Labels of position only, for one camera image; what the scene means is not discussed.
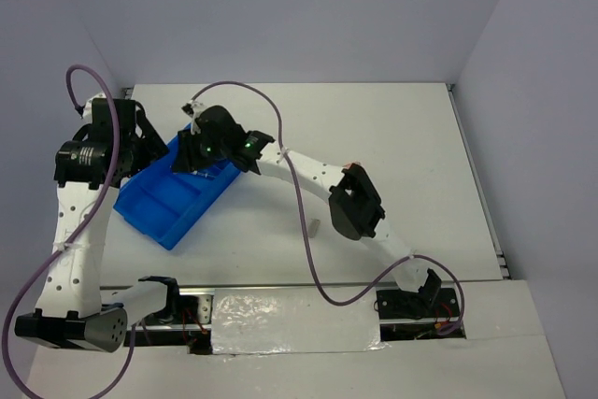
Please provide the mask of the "grey eraser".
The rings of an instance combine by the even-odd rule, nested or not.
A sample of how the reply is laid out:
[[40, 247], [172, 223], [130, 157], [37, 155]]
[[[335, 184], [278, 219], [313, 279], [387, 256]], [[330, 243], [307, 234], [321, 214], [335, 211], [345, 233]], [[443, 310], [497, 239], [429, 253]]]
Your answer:
[[309, 238], [314, 238], [320, 228], [320, 220], [312, 219], [307, 226], [307, 235]]

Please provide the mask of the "blue white whiteboard marker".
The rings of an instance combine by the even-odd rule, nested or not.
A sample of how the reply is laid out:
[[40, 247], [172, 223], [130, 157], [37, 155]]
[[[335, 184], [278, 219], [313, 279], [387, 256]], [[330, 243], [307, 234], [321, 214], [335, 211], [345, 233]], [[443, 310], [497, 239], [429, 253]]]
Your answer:
[[207, 172], [193, 172], [192, 175], [198, 178], [205, 178], [205, 179], [215, 179], [217, 176], [212, 175]]

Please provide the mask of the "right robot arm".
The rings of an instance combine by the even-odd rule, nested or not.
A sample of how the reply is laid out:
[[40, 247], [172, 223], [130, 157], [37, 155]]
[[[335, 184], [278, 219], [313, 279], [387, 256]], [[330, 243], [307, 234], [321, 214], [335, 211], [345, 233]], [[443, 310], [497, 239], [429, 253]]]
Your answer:
[[296, 184], [299, 193], [310, 192], [327, 204], [331, 223], [340, 235], [363, 243], [387, 266], [404, 261], [393, 268], [391, 276], [404, 291], [399, 303], [409, 318], [427, 316], [437, 307], [439, 276], [424, 268], [392, 230], [381, 197], [360, 165], [330, 165], [288, 150], [268, 134], [244, 130], [222, 106], [190, 101], [182, 110], [191, 122], [178, 133], [173, 172], [198, 172], [228, 161], [244, 173]]

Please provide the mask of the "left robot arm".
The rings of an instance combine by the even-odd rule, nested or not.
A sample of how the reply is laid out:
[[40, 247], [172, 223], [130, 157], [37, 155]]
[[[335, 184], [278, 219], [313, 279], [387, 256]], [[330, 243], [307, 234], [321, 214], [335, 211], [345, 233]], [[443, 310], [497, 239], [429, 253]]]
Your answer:
[[14, 322], [16, 336], [56, 349], [113, 352], [147, 316], [176, 321], [183, 310], [174, 278], [146, 276], [101, 297], [101, 265], [121, 183], [164, 157], [167, 146], [135, 100], [94, 98], [85, 124], [55, 157], [58, 220], [52, 261], [32, 312]]

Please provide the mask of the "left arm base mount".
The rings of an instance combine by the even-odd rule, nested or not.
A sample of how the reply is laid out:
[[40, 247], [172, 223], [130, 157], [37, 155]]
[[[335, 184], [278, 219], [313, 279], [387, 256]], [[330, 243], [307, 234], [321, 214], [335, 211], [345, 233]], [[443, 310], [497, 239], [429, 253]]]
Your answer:
[[148, 315], [136, 327], [137, 348], [185, 349], [189, 354], [210, 355], [212, 348], [213, 292], [183, 292], [168, 317]]

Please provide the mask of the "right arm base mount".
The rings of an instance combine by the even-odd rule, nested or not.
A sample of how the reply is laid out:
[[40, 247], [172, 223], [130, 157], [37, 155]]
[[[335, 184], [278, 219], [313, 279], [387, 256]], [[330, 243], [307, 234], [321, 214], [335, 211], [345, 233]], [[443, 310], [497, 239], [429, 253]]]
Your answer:
[[426, 308], [418, 304], [415, 294], [399, 289], [376, 291], [373, 303], [379, 320], [380, 338], [383, 342], [464, 338], [463, 326], [441, 334], [461, 316], [461, 302], [450, 287], [442, 287], [434, 303]]

